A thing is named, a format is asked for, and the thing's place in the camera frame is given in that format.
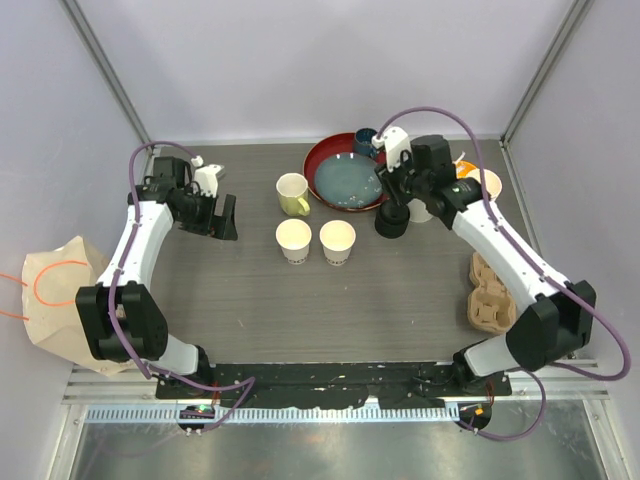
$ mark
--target paper bag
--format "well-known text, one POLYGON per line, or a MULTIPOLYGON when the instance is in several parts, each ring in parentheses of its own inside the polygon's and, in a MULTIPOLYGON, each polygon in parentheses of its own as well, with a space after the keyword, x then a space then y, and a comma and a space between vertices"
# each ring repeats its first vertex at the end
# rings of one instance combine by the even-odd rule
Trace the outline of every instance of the paper bag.
POLYGON ((34 345, 104 375, 130 366, 96 360, 76 310, 79 287, 95 285, 109 260, 82 237, 53 252, 30 253, 22 269, 22 308, 29 339, 34 345))

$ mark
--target small cup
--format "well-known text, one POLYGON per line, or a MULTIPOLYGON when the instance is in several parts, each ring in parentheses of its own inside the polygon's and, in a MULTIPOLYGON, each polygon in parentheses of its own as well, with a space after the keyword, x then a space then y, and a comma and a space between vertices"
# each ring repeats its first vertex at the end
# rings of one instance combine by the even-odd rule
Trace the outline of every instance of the small cup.
POLYGON ((361 128, 358 130, 353 137, 353 151, 375 159, 378 156, 378 150, 371 141, 377 133, 373 128, 361 128))
MULTIPOLYGON (((467 173, 467 176, 465 178, 475 178, 478 183, 482 183, 480 182, 479 168, 467 173)), ((502 192, 502 180, 500 180, 500 177, 498 175, 496 175, 491 170, 487 170, 486 168, 484 169, 484 179, 487 182, 487 192, 489 192, 491 200, 495 201, 500 195, 500 192, 502 192)))
POLYGON ((409 221, 413 223, 424 223, 433 218, 427 211, 427 206, 422 200, 414 198, 407 206, 409 207, 409 221))
POLYGON ((285 220, 276 229, 276 241, 292 265, 300 265, 307 259, 311 236, 309 225, 294 218, 285 220))
POLYGON ((278 179, 276 190, 284 213, 292 217, 309 215, 309 182, 304 176, 286 173, 278 179))
POLYGON ((332 220, 320 229, 320 242, 327 262, 331 265, 343 265, 349 258, 355 241, 355 229, 343 220, 332 220))

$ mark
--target orange object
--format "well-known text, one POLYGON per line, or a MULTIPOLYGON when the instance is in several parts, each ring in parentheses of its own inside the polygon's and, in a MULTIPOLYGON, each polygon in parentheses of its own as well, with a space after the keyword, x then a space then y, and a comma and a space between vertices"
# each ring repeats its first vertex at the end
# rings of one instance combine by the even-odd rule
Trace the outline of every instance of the orange object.
POLYGON ((473 163, 460 160, 458 163, 456 163, 456 176, 458 178, 464 178, 469 174, 469 172, 477 169, 478 167, 476 167, 473 163))
MULTIPOLYGON (((13 277, 11 275, 7 275, 6 273, 0 273, 0 277, 8 278, 9 280, 12 280, 12 281, 14 281, 16 283, 19 283, 23 287, 28 287, 28 285, 26 283, 24 283, 22 280, 20 280, 19 278, 13 277)), ((28 317, 23 317, 22 315, 18 315, 18 314, 15 314, 15 313, 5 312, 4 310, 0 310, 0 315, 6 315, 7 317, 17 318, 18 320, 24 320, 25 322, 29 321, 28 317)))
POLYGON ((48 266, 44 267, 42 270, 40 270, 40 273, 38 273, 38 275, 36 276, 35 281, 33 282, 33 294, 35 295, 36 299, 38 299, 38 301, 41 304, 46 305, 48 307, 64 307, 66 305, 71 305, 76 301, 75 298, 74 298, 74 299, 68 300, 66 302, 49 303, 49 302, 45 302, 42 299, 42 297, 40 297, 40 295, 38 294, 38 282, 42 278, 42 275, 44 275, 45 272, 51 270, 52 268, 59 267, 61 265, 82 265, 82 266, 86 267, 87 266, 87 262, 79 262, 78 260, 64 260, 62 262, 52 263, 51 265, 48 265, 48 266))

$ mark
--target orange cable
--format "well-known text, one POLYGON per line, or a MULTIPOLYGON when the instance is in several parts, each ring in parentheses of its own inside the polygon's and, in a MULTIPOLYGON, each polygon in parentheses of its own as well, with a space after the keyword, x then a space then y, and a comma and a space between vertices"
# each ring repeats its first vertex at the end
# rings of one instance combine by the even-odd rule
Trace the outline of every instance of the orange cable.
MULTIPOLYGON (((22 280, 20 280, 19 278, 13 277, 11 275, 7 275, 6 273, 0 273, 0 277, 8 278, 9 280, 13 280, 14 282, 19 283, 24 287, 28 287, 28 285, 24 283, 22 280)), ((22 315, 16 315, 15 313, 5 312, 4 310, 0 310, 0 315, 6 315, 7 317, 17 318, 18 320, 24 320, 25 322, 29 321, 29 317, 23 317, 22 315)))
POLYGON ((49 303, 49 302, 45 302, 40 295, 38 294, 38 282, 40 281, 40 279, 42 278, 42 275, 51 270, 52 268, 55 267, 59 267, 61 265, 82 265, 82 266, 87 266, 87 262, 79 262, 78 260, 63 260, 62 262, 56 262, 56 263, 52 263, 51 265, 44 267, 42 270, 40 270, 40 273, 36 276, 35 281, 33 282, 33 294, 35 295, 36 299, 43 305, 46 305, 47 307, 64 307, 66 305, 71 305, 73 303, 75 303, 75 298, 66 302, 59 302, 59 303, 49 303))
POLYGON ((6 273, 0 273, 0 277, 8 278, 9 280, 13 280, 14 282, 19 283, 23 287, 28 287, 29 286, 26 283, 24 283, 22 280, 20 280, 18 277, 13 277, 11 275, 7 275, 6 273))

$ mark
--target mug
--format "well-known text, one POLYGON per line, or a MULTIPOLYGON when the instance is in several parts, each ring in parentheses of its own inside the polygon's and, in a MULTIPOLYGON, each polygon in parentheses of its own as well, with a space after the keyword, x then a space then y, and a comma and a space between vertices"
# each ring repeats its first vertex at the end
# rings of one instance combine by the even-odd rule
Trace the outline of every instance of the mug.
POLYGON ((309 182, 306 178, 299 173, 286 173, 278 179, 276 190, 284 213, 292 217, 309 215, 309 182))
POLYGON ((353 151, 375 160, 378 156, 378 150, 373 146, 372 141, 377 133, 373 128, 361 128, 358 130, 353 137, 353 151))

